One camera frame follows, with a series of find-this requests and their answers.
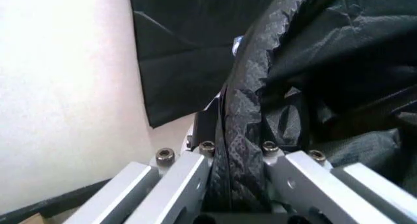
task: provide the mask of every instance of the black fabric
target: black fabric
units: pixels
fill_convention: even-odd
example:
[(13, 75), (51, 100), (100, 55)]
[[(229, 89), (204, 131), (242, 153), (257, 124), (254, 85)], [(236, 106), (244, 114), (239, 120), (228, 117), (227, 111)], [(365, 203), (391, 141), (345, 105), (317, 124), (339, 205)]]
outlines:
[(152, 127), (202, 110), (233, 64), (233, 39), (271, 0), (131, 0)]
[(274, 0), (219, 105), (205, 208), (269, 211), (260, 144), (362, 162), (416, 194), (415, 0)]

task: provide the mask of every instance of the black plastic bag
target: black plastic bag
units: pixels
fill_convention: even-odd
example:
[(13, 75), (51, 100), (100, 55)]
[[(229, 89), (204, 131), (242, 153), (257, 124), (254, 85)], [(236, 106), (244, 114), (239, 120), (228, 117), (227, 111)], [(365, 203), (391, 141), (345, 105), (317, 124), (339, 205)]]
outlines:
[(131, 0), (152, 127), (201, 111), (233, 65), (233, 39), (271, 0)]
[(274, 0), (222, 89), (205, 208), (269, 211), (265, 140), (362, 162), (417, 195), (416, 1)]

